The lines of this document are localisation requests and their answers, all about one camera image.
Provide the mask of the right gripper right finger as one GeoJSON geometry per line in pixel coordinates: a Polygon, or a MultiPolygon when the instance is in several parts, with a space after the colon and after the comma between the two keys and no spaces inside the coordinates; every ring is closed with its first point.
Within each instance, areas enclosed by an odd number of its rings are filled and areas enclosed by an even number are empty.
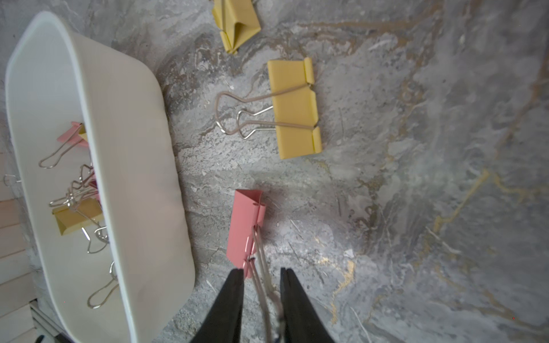
{"type": "Polygon", "coordinates": [[[335,342],[320,321],[292,269],[280,270],[280,291],[285,319],[285,342],[335,342]]]}

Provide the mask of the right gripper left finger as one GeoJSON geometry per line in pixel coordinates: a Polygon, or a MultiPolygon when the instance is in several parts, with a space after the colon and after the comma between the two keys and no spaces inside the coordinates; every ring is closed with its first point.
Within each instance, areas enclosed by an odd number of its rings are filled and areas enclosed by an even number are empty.
{"type": "Polygon", "coordinates": [[[240,342],[244,271],[233,269],[191,342],[240,342]]]}

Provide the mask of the pink binder clip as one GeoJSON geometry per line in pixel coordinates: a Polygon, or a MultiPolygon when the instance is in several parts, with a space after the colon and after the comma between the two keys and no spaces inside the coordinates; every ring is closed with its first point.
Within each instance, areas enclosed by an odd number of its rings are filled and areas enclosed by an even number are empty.
{"type": "Polygon", "coordinates": [[[267,206],[261,190],[236,190],[227,240],[227,258],[251,279],[262,311],[265,340],[284,342],[286,322],[283,304],[269,273],[262,241],[267,206]]]}

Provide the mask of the white storage box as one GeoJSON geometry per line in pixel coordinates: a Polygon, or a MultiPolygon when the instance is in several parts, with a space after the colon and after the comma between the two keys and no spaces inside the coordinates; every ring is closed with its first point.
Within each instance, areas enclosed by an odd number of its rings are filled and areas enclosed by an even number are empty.
{"type": "Polygon", "coordinates": [[[151,342],[195,268],[162,92],[141,61],[43,11],[7,65],[11,142],[51,301],[76,342],[151,342]],[[95,168],[110,244],[87,253],[49,203],[95,168]]]}

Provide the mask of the yellow binder clip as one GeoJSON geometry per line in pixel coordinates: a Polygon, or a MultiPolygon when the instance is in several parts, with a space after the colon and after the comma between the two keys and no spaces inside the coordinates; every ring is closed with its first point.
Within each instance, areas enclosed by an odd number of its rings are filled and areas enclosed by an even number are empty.
{"type": "Polygon", "coordinates": [[[261,30],[251,0],[215,0],[212,15],[228,54],[237,54],[237,50],[261,30]]]}
{"type": "Polygon", "coordinates": [[[247,140],[258,131],[275,131],[281,159],[319,154],[323,143],[319,127],[317,97],[312,86],[315,83],[313,60],[270,60],[267,63],[270,81],[269,94],[242,98],[222,91],[214,100],[215,124],[227,136],[239,135],[247,140]],[[238,111],[236,127],[228,129],[220,118],[220,100],[229,97],[242,104],[269,99],[271,105],[260,111],[238,111]]]}

